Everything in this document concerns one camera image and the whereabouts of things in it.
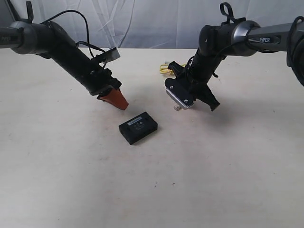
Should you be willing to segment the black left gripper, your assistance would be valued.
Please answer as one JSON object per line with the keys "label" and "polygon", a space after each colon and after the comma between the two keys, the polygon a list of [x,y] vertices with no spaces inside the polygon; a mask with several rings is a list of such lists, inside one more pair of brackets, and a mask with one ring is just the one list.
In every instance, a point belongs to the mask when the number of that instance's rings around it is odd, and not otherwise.
{"label": "black left gripper", "polygon": [[108,102],[120,110],[127,109],[129,103],[118,90],[122,83],[112,77],[110,69],[102,68],[99,64],[91,62],[88,57],[76,57],[71,75],[90,95],[98,95],[98,100]]}

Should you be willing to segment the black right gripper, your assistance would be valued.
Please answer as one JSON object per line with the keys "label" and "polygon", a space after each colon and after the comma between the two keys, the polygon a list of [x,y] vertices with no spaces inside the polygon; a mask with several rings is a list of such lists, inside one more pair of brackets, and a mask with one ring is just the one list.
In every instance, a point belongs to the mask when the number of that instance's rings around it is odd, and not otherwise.
{"label": "black right gripper", "polygon": [[207,104],[214,111],[220,103],[207,83],[221,63],[221,56],[195,54],[186,65],[186,77],[190,82],[190,93],[195,99]]}

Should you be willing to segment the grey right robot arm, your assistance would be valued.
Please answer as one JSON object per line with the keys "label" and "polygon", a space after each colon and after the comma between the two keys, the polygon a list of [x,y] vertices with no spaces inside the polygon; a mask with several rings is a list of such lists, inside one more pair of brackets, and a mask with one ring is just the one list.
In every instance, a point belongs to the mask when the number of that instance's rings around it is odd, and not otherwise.
{"label": "grey right robot arm", "polygon": [[304,83],[304,18],[292,23],[261,27],[256,22],[206,25],[199,34],[198,49],[187,69],[188,89],[193,100],[206,103],[211,110],[219,102],[208,87],[216,69],[228,56],[249,57],[255,53],[286,52],[286,62],[300,84]]}

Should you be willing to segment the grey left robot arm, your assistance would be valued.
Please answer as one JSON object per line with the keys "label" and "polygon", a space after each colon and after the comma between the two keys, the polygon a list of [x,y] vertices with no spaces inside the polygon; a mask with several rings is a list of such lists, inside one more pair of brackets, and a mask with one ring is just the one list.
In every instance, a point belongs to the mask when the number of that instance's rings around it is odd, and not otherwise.
{"label": "grey left robot arm", "polygon": [[112,77],[110,69],[100,65],[120,57],[115,47],[89,58],[66,31],[53,21],[46,24],[15,21],[8,28],[2,27],[0,47],[10,48],[21,55],[35,54],[52,59],[84,86],[90,95],[120,110],[128,107],[120,91],[121,82]]}

